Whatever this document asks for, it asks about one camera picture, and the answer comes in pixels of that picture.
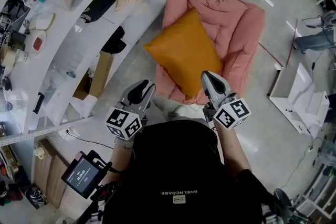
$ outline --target black bag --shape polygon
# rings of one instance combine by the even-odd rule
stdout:
[[[124,29],[119,26],[101,50],[110,54],[118,54],[122,52],[126,47],[125,42],[121,40],[124,35]]]
[[[98,20],[116,0],[93,0],[90,5],[84,10],[81,18],[86,23],[95,22]]]

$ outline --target wooden board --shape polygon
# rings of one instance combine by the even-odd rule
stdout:
[[[35,184],[47,196],[47,200],[59,208],[66,188],[61,176],[69,164],[47,139],[41,140],[39,146],[45,153],[43,159],[36,157],[35,160]]]
[[[55,156],[49,171],[46,192],[47,199],[55,208],[59,208],[67,187],[67,184],[61,179],[66,169],[67,166],[64,162],[58,156]]]
[[[43,147],[44,156],[43,159],[35,158],[35,184],[45,194],[47,191],[48,174],[53,160],[52,155]]]

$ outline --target electrical cable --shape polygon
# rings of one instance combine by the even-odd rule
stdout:
[[[290,179],[292,178],[292,176],[294,175],[294,173],[296,172],[296,170],[299,168],[301,162],[304,160],[304,158],[305,158],[305,156],[306,156],[306,153],[307,153],[307,149],[309,149],[309,152],[311,152],[311,151],[313,150],[313,148],[314,148],[314,142],[315,142],[315,140],[317,140],[317,139],[321,139],[321,141],[322,141],[322,143],[323,143],[323,139],[322,139],[322,138],[316,137],[316,138],[312,141],[312,144],[311,144],[310,146],[307,146],[306,150],[304,151],[305,153],[304,153],[303,157],[302,157],[302,158],[299,160],[299,162],[298,162],[298,165],[296,166],[296,168],[294,169],[294,171],[290,174],[289,178],[288,178],[287,181],[286,181],[286,184],[285,184],[284,186],[280,187],[280,189],[287,187],[288,182],[290,181]]]
[[[63,137],[60,136],[60,137],[48,137],[48,138],[58,140],[58,139],[61,139],[61,138],[63,138]]]
[[[70,134],[68,130],[66,130],[65,132],[66,132],[68,135],[70,135],[70,136],[72,136],[72,137],[74,137],[74,138],[76,138],[76,139],[78,139],[78,140],[81,140],[81,141],[84,141],[84,142],[88,142],[88,143],[97,144],[97,145],[101,145],[101,146],[105,146],[105,147],[108,147],[108,148],[110,148],[110,149],[112,149],[112,150],[114,149],[114,148],[111,147],[111,146],[106,146],[106,145],[104,145],[104,144],[101,144],[101,143],[98,143],[98,142],[95,142],[95,141],[89,141],[89,140],[85,140],[85,139],[78,138],[78,137],[76,137],[76,136]]]
[[[333,28],[331,28],[331,29],[330,29],[330,28],[329,28],[329,29],[328,29],[328,28],[326,28],[326,29],[322,28],[322,29],[323,29],[323,33],[324,33],[324,35],[325,35],[325,38],[326,38],[327,41],[330,43],[330,45],[335,45],[336,42],[331,42],[330,39],[329,39],[329,37],[328,37],[328,35],[327,35],[327,33],[326,33],[326,30],[328,30],[328,31],[329,31],[329,30],[333,30]]]
[[[137,157],[136,157],[137,155],[136,155],[136,153],[135,153],[135,151],[134,151],[133,148],[132,148],[132,150],[133,150],[133,153],[134,153],[134,160],[136,161],[136,160],[137,160],[137,159],[136,159],[136,158],[137,158]]]
[[[311,64],[311,76],[312,76],[312,81],[314,81],[314,69],[315,69],[315,64],[316,64],[316,62],[317,62],[317,60],[321,57],[321,55],[322,55],[322,53],[324,52],[324,50],[323,51],[321,51],[321,53],[320,53],[320,55],[318,56],[318,58]]]

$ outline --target gray floor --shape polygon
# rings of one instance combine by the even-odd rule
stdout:
[[[302,35],[316,33],[316,31],[309,30],[303,26],[300,19],[314,17],[322,13],[322,9],[314,4],[317,0],[271,0],[274,3],[274,7],[269,6],[263,0],[247,1],[259,5],[266,11],[266,25],[260,42],[283,65],[286,64],[293,38],[293,30],[287,22],[295,26],[298,18],[299,33]],[[161,21],[162,16],[159,16],[115,73],[94,109],[95,119],[75,127],[81,138],[113,145],[114,137],[106,130],[103,119],[109,107],[115,104],[127,86],[141,79],[154,80],[155,62],[142,49],[142,45],[151,41],[153,37],[160,33]],[[314,51],[308,51],[306,55],[302,55],[299,51],[294,51],[289,64],[295,65],[298,62],[302,62],[309,69],[318,55],[319,53]],[[314,71],[314,81],[318,89],[326,90],[327,92],[329,92],[327,71],[330,55],[330,52],[324,52]],[[254,174],[265,187],[269,191],[273,191],[277,187],[283,187],[290,197],[294,197],[306,188],[307,183],[312,180],[317,172],[312,167],[312,162],[316,157],[317,148],[321,142],[316,140],[314,150],[309,153],[306,152],[307,147],[312,143],[311,137],[298,134],[286,118],[267,99],[266,94],[276,74],[275,63],[274,59],[259,46],[244,96],[253,113],[250,119],[237,129],[237,133]],[[160,98],[156,101],[159,104],[164,104],[168,109],[173,109],[177,106],[176,103],[166,102]],[[199,108],[195,106],[187,109],[191,109],[186,112],[186,114],[191,116],[198,117],[201,114]],[[78,140],[69,142],[53,140],[53,143],[68,160],[72,160],[79,150],[85,152],[91,149],[96,150],[105,159],[111,155],[111,150],[109,149]],[[304,154],[303,161],[288,181]],[[67,189],[61,210],[69,216],[75,217],[78,212],[85,208],[86,202],[72,190]]]

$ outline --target pink cushion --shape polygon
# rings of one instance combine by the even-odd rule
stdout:
[[[167,0],[163,29],[188,10],[196,8],[207,34],[223,62],[221,76],[234,92],[244,94],[252,61],[265,23],[265,12],[242,0]],[[186,104],[205,104],[203,89],[193,99],[186,99],[166,70],[157,65],[156,93]]]

